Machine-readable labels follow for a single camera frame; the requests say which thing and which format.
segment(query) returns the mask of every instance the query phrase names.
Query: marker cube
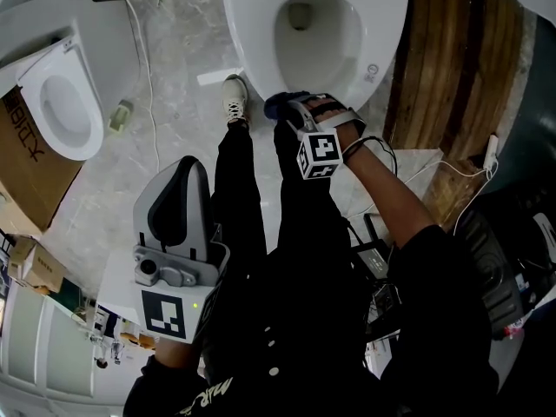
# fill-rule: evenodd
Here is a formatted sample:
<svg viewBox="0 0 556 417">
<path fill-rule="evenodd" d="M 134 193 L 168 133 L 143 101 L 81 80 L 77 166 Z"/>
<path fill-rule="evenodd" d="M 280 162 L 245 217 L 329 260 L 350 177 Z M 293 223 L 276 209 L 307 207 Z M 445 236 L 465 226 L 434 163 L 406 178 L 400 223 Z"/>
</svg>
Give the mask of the marker cube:
<svg viewBox="0 0 556 417">
<path fill-rule="evenodd" d="M 335 129 L 303 136 L 297 153 L 297 164 L 303 179 L 332 177 L 342 163 L 340 142 Z"/>
</svg>

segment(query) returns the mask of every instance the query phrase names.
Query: floor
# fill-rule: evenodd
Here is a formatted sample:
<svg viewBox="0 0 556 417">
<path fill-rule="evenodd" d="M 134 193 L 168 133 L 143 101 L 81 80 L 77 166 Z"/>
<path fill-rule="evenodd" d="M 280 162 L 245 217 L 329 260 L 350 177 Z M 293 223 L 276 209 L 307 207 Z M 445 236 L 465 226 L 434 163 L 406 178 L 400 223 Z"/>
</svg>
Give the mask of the floor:
<svg viewBox="0 0 556 417">
<path fill-rule="evenodd" d="M 241 67 L 229 34 L 222 0 L 131 0 L 142 22 L 152 68 L 154 117 L 158 132 L 161 168 L 185 155 L 196 156 L 212 181 L 217 146 L 226 132 L 220 83 L 204 84 L 216 73 Z M 142 75 L 129 101 L 134 105 L 131 124 L 120 135 L 105 141 L 100 153 L 89 160 L 66 195 L 43 243 L 69 269 L 71 278 L 91 295 L 98 292 L 110 252 L 136 244 L 132 209 L 136 198 L 156 173 L 153 128 L 147 107 L 149 85 L 142 59 Z M 383 128 L 391 72 L 361 110 L 370 132 Z M 280 227 L 281 174 L 274 153 L 272 125 L 262 114 L 262 100 L 251 91 L 252 137 L 255 173 L 261 191 L 268 250 L 275 247 Z M 438 150 L 397 152 L 399 177 L 407 180 L 419 169 L 438 160 Z M 410 184 L 423 196 L 433 171 Z M 333 178 L 332 196 L 342 214 L 356 215 L 372 202 L 347 168 Z M 367 239 L 358 215 L 351 219 Z M 380 235 L 386 230 L 379 217 Z"/>
</svg>

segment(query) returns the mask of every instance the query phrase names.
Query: white sneaker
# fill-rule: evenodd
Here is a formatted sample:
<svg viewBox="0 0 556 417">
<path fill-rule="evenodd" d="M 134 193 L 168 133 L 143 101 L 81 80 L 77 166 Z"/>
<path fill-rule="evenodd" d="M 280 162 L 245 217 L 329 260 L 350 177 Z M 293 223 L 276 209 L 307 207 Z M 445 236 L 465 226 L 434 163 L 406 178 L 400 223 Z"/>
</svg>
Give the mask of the white sneaker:
<svg viewBox="0 0 556 417">
<path fill-rule="evenodd" d="M 245 114 L 248 102 L 248 91 L 243 80 L 232 74 L 222 85 L 222 104 L 226 113 L 226 122 L 235 122 L 238 119 L 248 125 Z"/>
</svg>

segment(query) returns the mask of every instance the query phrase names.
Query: toilet seat lid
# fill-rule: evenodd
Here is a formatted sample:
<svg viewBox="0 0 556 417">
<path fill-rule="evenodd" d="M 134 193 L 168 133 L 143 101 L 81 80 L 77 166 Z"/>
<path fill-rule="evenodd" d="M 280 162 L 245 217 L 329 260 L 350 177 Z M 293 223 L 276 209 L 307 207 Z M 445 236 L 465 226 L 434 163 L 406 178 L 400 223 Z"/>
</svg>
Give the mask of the toilet seat lid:
<svg viewBox="0 0 556 417">
<path fill-rule="evenodd" d="M 41 135 L 59 155 L 86 161 L 101 148 L 103 113 L 78 47 L 59 43 L 18 77 Z"/>
</svg>

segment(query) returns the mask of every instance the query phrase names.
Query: white toilet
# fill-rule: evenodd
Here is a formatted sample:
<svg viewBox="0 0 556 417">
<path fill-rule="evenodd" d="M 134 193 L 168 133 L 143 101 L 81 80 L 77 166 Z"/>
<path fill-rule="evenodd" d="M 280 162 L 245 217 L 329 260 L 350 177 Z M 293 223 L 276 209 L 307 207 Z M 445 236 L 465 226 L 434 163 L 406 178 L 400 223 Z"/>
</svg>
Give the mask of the white toilet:
<svg viewBox="0 0 556 417">
<path fill-rule="evenodd" d="M 359 109 L 394 58 L 407 0 L 224 0 L 247 76 L 263 99 L 327 92 Z"/>
<path fill-rule="evenodd" d="M 90 159 L 139 78 L 125 2 L 33 0 L 1 13 L 0 32 L 0 96 L 22 87 L 50 147 Z"/>
</svg>

